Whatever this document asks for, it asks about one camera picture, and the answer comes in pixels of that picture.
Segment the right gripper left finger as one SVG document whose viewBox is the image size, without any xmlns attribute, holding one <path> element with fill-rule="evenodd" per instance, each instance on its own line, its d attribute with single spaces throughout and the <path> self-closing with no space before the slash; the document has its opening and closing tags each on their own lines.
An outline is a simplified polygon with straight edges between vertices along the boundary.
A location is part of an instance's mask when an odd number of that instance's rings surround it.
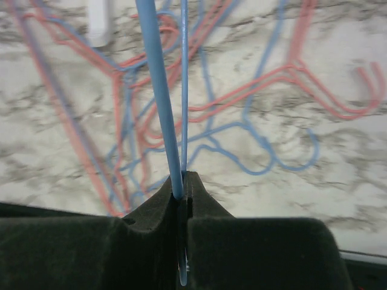
<svg viewBox="0 0 387 290">
<path fill-rule="evenodd" d="M 1 204 L 2 289 L 175 289 L 170 181 L 124 217 Z"/>
</svg>

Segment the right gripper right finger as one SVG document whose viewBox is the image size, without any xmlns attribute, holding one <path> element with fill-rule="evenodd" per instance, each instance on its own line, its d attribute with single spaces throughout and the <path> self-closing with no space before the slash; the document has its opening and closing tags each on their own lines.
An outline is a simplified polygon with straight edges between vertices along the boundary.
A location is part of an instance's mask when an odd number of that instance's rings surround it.
<svg viewBox="0 0 387 290">
<path fill-rule="evenodd" d="M 336 241 L 308 217 L 237 218 L 184 177 L 190 289 L 351 289 Z"/>
</svg>

